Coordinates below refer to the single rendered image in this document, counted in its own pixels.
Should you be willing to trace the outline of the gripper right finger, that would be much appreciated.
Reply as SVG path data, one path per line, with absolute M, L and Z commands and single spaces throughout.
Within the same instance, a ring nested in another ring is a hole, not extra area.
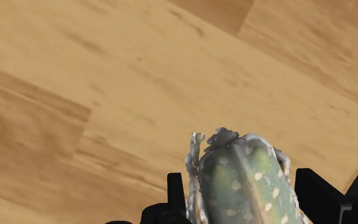
M 312 169 L 299 168 L 295 192 L 300 209 L 313 224 L 358 224 L 358 175 L 341 193 Z

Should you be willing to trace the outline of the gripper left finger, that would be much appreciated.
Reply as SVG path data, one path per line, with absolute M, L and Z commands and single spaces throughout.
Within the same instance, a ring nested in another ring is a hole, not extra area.
M 143 209 L 139 224 L 192 224 L 186 217 L 186 203 L 182 175 L 167 174 L 167 202 Z

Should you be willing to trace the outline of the green spotted cactus figure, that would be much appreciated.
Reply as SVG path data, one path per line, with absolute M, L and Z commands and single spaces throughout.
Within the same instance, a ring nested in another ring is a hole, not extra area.
M 291 184 L 290 158 L 263 137 L 220 127 L 192 132 L 185 166 L 191 224 L 310 224 Z

